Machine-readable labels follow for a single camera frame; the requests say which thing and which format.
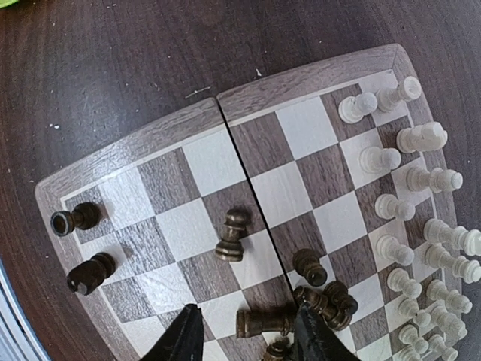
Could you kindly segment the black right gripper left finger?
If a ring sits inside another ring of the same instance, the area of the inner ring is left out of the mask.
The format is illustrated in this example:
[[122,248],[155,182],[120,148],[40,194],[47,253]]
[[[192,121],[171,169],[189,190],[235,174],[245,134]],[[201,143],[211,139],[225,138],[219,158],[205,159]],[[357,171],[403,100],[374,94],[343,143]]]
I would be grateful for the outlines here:
[[201,309],[186,305],[141,361],[198,361],[203,358],[204,324]]

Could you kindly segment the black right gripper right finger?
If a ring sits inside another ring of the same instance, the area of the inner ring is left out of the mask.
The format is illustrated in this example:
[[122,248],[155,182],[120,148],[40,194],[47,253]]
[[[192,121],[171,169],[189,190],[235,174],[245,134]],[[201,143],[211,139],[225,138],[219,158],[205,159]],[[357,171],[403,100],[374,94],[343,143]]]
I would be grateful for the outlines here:
[[307,302],[301,303],[294,322],[292,359],[299,361],[359,361]]

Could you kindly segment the dark rook chess piece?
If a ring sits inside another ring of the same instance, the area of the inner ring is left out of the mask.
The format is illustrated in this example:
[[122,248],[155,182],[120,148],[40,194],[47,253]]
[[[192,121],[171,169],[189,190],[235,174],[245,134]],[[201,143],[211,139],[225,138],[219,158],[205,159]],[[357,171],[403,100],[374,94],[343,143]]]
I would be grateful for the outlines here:
[[100,207],[92,202],[83,202],[72,211],[54,212],[50,217],[50,227],[55,235],[65,237],[75,229],[91,229],[97,226],[100,220]]

